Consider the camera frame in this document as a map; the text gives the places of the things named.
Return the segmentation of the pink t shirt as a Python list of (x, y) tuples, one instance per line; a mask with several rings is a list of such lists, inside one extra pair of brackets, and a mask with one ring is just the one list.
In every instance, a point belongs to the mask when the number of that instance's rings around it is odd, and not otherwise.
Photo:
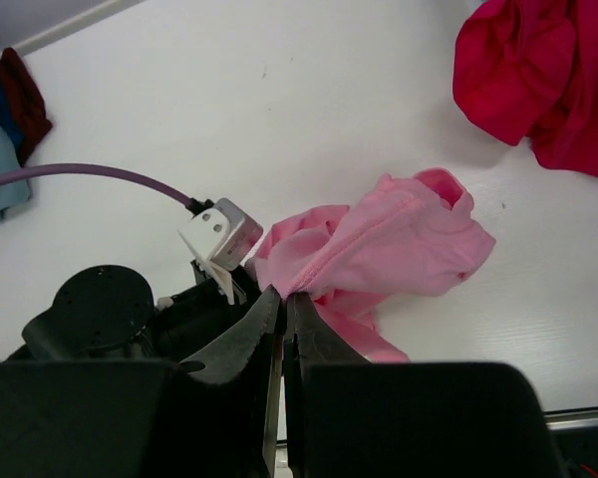
[(324, 205), (274, 224), (246, 264), (282, 299), (305, 293), (323, 321), (370, 362), (406, 362), (383, 339), (376, 308), (397, 294), (437, 297), (473, 275), (494, 238), (447, 170), (382, 175), (356, 205)]

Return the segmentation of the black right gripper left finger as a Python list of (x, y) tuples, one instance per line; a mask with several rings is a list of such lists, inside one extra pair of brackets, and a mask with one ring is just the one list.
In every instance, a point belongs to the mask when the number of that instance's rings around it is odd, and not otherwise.
[(279, 295), (165, 359), (0, 362), (0, 477), (270, 477)]

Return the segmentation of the magenta t shirt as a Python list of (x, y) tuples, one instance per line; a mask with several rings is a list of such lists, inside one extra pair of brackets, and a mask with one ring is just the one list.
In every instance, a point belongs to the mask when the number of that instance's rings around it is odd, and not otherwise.
[(455, 41), (452, 94), (544, 168), (598, 178), (598, 1), (485, 1)]

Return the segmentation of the folded dark red t shirt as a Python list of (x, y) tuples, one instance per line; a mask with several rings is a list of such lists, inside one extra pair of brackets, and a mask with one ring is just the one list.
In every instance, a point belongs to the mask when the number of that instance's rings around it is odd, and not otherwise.
[(4, 49), (0, 57), (0, 126), (21, 166), (53, 127), (37, 84), (13, 48)]

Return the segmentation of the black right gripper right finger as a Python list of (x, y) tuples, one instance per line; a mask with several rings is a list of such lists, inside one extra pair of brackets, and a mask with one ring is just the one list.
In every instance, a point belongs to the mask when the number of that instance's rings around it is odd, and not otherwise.
[(500, 362), (372, 363), (286, 304), (288, 464), (297, 477), (562, 477), (527, 378)]

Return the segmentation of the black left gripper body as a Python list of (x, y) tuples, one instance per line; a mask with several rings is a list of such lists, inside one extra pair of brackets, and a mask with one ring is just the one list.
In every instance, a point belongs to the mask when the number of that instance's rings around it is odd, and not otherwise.
[(23, 345), (8, 359), (182, 361), (235, 325), (260, 296), (243, 267), (231, 274), (233, 304), (199, 266), (192, 271), (192, 287), (155, 299), (149, 282), (131, 268), (85, 269), (26, 324)]

